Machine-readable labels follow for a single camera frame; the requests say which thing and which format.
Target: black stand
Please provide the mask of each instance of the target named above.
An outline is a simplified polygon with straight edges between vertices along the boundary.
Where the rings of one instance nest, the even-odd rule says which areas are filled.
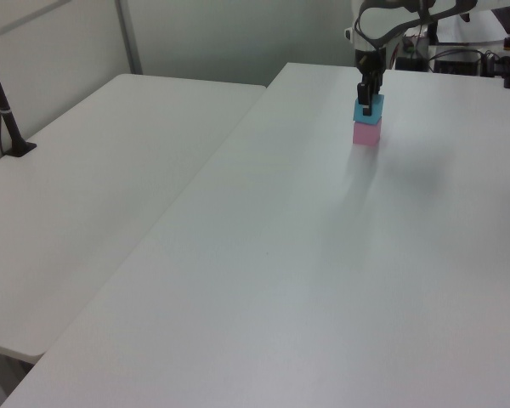
[[[19,132],[14,114],[11,113],[8,99],[3,91],[0,83],[0,116],[3,118],[6,128],[8,128],[9,137],[11,138],[11,149],[5,152],[7,156],[22,157],[36,147],[36,144],[26,142]]]

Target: black cable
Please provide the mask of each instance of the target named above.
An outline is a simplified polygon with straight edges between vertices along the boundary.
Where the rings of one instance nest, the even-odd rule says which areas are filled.
[[[382,63],[382,66],[385,67],[385,61],[383,60],[382,53],[380,53],[380,48],[377,47],[376,44],[374,42],[372,42],[372,40],[369,37],[367,37],[365,35],[365,33],[360,29],[359,18],[360,18],[360,16],[357,17],[357,20],[355,21],[354,30],[360,35],[361,38],[363,38],[367,43],[369,43],[376,50],[376,54],[378,55],[380,62]]]
[[[441,53],[438,53],[438,54],[434,55],[433,57],[429,58],[427,60],[427,62],[436,60],[437,58],[447,57],[448,55],[461,54],[461,53],[476,53],[476,54],[480,54],[482,56],[482,58],[485,57],[485,54],[477,49],[469,49],[469,48],[448,49],[446,51],[442,51]]]
[[[5,155],[3,152],[3,146],[2,146],[2,113],[0,113],[0,153],[2,153],[2,156]]]

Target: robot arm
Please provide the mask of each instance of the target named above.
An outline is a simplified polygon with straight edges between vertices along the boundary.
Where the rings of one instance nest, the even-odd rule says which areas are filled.
[[[363,114],[371,115],[372,96],[379,93],[385,72],[385,46],[407,29],[452,15],[510,6],[510,0],[352,0],[354,26],[346,37],[355,48],[357,87]]]

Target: stacked blocks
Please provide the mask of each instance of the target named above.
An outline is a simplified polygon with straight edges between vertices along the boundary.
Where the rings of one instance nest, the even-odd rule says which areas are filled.
[[[383,95],[372,98],[372,115],[364,116],[359,100],[355,101],[354,110],[354,144],[375,146],[380,141],[382,131]]]

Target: white tabletop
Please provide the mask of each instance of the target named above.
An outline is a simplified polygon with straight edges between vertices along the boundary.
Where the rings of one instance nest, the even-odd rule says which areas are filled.
[[[263,91],[118,76],[0,160],[0,352],[46,352]]]
[[[510,408],[510,90],[288,65],[4,408]]]

